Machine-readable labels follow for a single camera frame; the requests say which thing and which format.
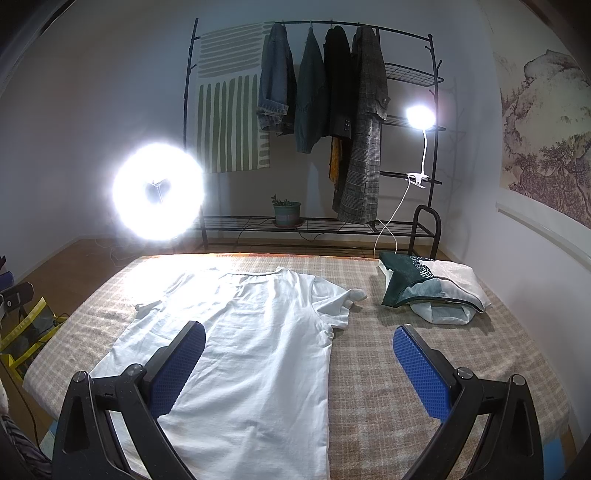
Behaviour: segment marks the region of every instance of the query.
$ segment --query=black metal rack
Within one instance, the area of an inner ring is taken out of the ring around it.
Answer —
[[[196,64],[191,65],[192,58],[193,58],[193,45],[196,40],[200,37],[196,36],[195,33],[197,31],[197,24],[199,19],[195,19],[195,23],[193,26],[193,33],[191,34],[191,43],[189,47],[189,59],[187,61],[187,76],[185,82],[185,92],[184,92],[184,112],[183,112],[183,145],[185,149],[187,148],[187,108],[188,108],[188,98],[189,98],[189,80],[191,76],[191,71],[193,68],[196,67]],[[361,24],[355,22],[336,22],[333,20],[295,20],[295,21],[282,21],[284,25],[293,25],[293,24],[330,24],[330,25],[351,25],[354,27],[358,26],[368,26],[373,28],[376,31],[376,35],[378,37],[378,41],[380,40],[380,32],[387,31],[399,35],[404,35],[411,38],[416,38],[421,41],[425,41],[428,45],[425,45],[425,48],[431,54],[431,63],[433,65],[433,72],[424,72],[422,70],[417,70],[412,67],[399,65],[396,63],[385,62],[386,68],[386,76],[388,80],[395,80],[398,82],[410,83],[412,85],[417,85],[421,87],[429,88],[429,91],[433,95],[433,100],[435,104],[435,125],[427,130],[427,132],[432,132],[434,135],[434,153],[433,153],[433,167],[431,170],[431,176],[425,180],[426,183],[430,184],[429,188],[429,200],[427,205],[419,205],[417,206],[414,218],[412,222],[403,222],[400,220],[395,220],[390,222],[388,225],[389,232],[396,235],[396,236],[403,236],[409,237],[409,246],[406,249],[399,249],[400,251],[407,251],[409,255],[415,254],[414,250],[414,243],[416,238],[432,238],[433,245],[431,248],[431,257],[435,258],[437,253],[437,249],[439,247],[439,240],[441,237],[441,219],[439,214],[431,207],[433,201],[433,190],[436,184],[441,185],[441,182],[436,180],[437,174],[437,150],[439,147],[439,132],[444,131],[445,128],[439,125],[439,84],[444,81],[443,78],[439,76],[439,67],[441,66],[441,60],[437,62],[435,56],[435,49],[433,46],[433,36],[428,35],[426,37],[413,34],[410,32],[405,32],[402,30],[395,30],[393,28],[387,27],[380,27],[378,25],[368,25],[368,24]],[[388,115],[385,122],[382,125],[386,126],[393,126],[393,127],[406,127],[411,128],[407,119],[395,115]],[[407,175],[402,172],[393,172],[393,171],[380,171],[380,175],[384,177],[393,177],[393,178],[400,178],[406,179]],[[432,232],[431,230],[427,229],[423,224],[418,221],[419,215],[421,212],[427,212],[433,216],[436,224],[435,231]],[[200,209],[199,212],[199,224],[196,224],[195,228],[201,230],[202,239],[203,239],[203,247],[205,250],[208,249],[209,245],[214,245],[211,243],[207,237],[208,231],[215,231],[215,232],[296,232],[296,233],[315,233],[317,235],[321,234],[348,234],[348,235],[374,235],[377,236],[379,234],[379,230],[381,229],[376,222],[372,222],[371,224],[367,225],[355,225],[352,223],[344,223],[340,222],[335,218],[302,218],[302,225],[294,228],[278,228],[274,224],[274,217],[272,216],[205,216],[203,214],[203,209]],[[377,221],[382,225],[386,224],[386,222],[381,222],[380,220]],[[258,245],[256,242],[252,244],[243,244],[243,245]],[[322,245],[321,248],[341,248],[341,247],[330,247],[327,245]]]

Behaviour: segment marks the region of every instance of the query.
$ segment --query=bed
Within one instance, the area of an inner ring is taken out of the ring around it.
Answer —
[[[55,419],[72,375],[92,370],[135,316],[129,284],[151,262],[181,271],[184,255],[143,257],[117,273],[78,308],[30,366],[24,388]],[[361,288],[368,298],[354,306],[349,327],[337,331],[329,376],[330,476],[332,480],[402,478],[436,431],[392,353],[397,326],[410,323],[456,367],[480,378],[505,381],[526,377],[534,399],[543,443],[567,430],[569,404],[535,343],[501,301],[492,302],[467,326],[431,325],[408,306],[381,305],[385,283],[377,260],[274,254],[204,254],[231,271],[263,272],[278,266],[327,278],[343,288]],[[450,478],[467,467],[485,418],[480,417]]]

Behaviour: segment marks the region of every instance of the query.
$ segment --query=flower pot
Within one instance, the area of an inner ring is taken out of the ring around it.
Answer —
[[[300,225],[300,202],[290,202],[288,206],[274,205],[275,224],[277,226],[295,226]]]

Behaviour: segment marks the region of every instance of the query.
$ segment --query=black blazer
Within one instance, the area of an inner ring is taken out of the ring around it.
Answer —
[[[324,136],[351,138],[357,113],[355,70],[347,34],[331,28],[324,44],[324,68],[329,87],[329,117]]]

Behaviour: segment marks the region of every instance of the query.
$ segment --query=green and white folded garment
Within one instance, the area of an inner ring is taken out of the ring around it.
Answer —
[[[379,267],[386,276],[382,305],[409,304],[430,323],[465,325],[491,305],[467,265],[381,252]]]

